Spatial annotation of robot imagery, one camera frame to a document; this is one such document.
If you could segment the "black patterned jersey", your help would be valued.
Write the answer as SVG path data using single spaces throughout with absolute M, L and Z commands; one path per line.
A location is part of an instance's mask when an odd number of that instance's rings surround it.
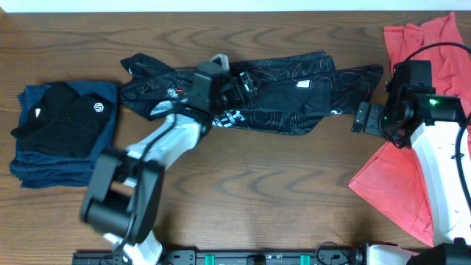
M 149 121 L 190 93 L 193 68 L 172 68 L 141 53 L 121 65 L 132 79 L 120 87 L 120 102 Z M 356 113 L 383 76 L 379 65 L 337 69 L 325 52 L 231 62 L 230 70 L 248 73 L 258 95 L 215 116 L 213 126 L 282 135 L 305 135 L 326 116 Z

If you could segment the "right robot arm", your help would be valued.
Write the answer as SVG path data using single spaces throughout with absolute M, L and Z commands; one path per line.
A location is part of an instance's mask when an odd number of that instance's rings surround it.
M 433 246 L 413 252 L 389 243 L 365 243 L 350 253 L 350 264 L 469 264 L 470 154 L 460 99 L 440 96 L 432 86 L 431 62 L 407 59 L 394 65 L 385 105 L 362 102 L 354 133 L 409 147 L 425 177 Z

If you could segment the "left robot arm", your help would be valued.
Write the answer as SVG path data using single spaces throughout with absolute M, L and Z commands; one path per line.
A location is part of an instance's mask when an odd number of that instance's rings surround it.
M 112 244 L 99 264 L 157 264 L 163 251 L 153 233 L 164 172 L 209 132 L 215 116 L 258 95 L 248 72 L 206 61 L 194 72 L 185 101 L 173 103 L 165 122 L 126 149 L 108 149 L 96 162 L 80 218 Z

